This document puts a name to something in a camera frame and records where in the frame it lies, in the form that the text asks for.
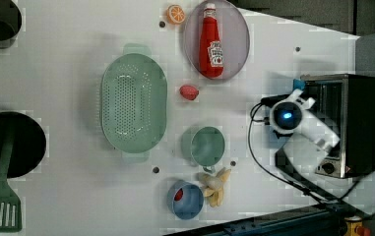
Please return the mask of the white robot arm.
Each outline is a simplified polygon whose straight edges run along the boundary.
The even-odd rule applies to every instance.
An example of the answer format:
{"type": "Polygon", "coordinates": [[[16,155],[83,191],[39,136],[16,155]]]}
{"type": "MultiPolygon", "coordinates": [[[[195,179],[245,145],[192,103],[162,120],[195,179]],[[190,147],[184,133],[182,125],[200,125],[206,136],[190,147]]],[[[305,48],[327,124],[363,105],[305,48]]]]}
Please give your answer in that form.
{"type": "Polygon", "coordinates": [[[264,97],[270,108],[269,124],[278,136],[288,140],[275,154],[275,167],[292,184],[300,184],[307,194],[315,193],[326,202],[336,197],[323,190],[308,177],[340,142],[340,137],[325,122],[310,111],[312,97],[303,98],[303,91],[264,97]]]}

